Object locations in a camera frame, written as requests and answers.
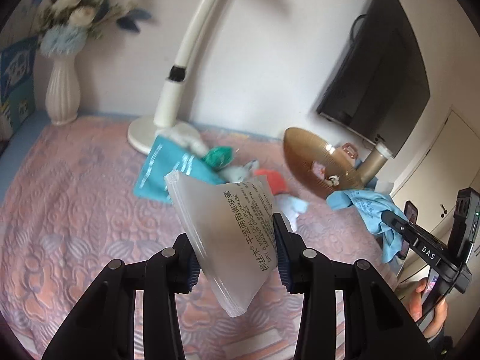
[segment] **television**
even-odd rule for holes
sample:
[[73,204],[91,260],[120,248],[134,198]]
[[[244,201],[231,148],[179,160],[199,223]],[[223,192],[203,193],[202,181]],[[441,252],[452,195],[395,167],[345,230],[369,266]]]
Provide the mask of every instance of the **television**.
[[396,156],[430,98],[417,39],[399,0],[372,0],[317,112]]

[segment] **finger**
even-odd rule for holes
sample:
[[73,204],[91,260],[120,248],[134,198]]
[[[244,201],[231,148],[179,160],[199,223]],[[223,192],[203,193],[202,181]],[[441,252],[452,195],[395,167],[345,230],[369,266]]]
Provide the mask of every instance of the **finger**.
[[423,335],[426,338],[431,338],[435,336],[440,329],[442,328],[443,324],[445,323],[445,320],[447,319],[448,315],[448,304],[445,301],[445,298],[443,298],[440,303],[437,304],[435,307],[435,316],[433,320],[430,322],[430,324],[427,326],[425,331],[423,332]]
[[423,292],[427,288],[427,278],[424,277],[422,280],[419,280],[417,283],[417,288],[415,288],[415,292]]
[[410,295],[409,314],[415,322],[422,316],[422,294],[417,291]]

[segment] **bowl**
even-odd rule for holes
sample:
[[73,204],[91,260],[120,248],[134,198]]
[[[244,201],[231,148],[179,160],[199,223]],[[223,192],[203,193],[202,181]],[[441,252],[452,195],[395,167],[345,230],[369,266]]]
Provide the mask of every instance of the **bowl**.
[[[283,137],[285,161],[295,178],[315,195],[326,199],[334,191],[363,189],[360,176],[351,163],[327,141],[303,128],[291,127]],[[316,176],[311,168],[316,161],[325,166],[325,179],[337,175],[340,184],[332,187]]]

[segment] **makeup sponge package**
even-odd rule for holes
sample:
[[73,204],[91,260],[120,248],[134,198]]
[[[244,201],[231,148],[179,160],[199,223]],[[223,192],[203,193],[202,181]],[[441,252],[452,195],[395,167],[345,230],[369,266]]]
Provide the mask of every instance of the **makeup sponge package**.
[[230,317],[242,315],[277,266],[278,210],[266,178],[211,185],[173,171],[165,182],[218,302]]

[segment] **vase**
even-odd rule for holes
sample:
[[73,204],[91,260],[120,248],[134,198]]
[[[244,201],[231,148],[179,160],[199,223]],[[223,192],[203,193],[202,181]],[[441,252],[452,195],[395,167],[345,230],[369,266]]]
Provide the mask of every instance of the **vase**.
[[52,55],[53,70],[46,90],[45,108],[55,126],[73,122],[80,106],[75,55]]

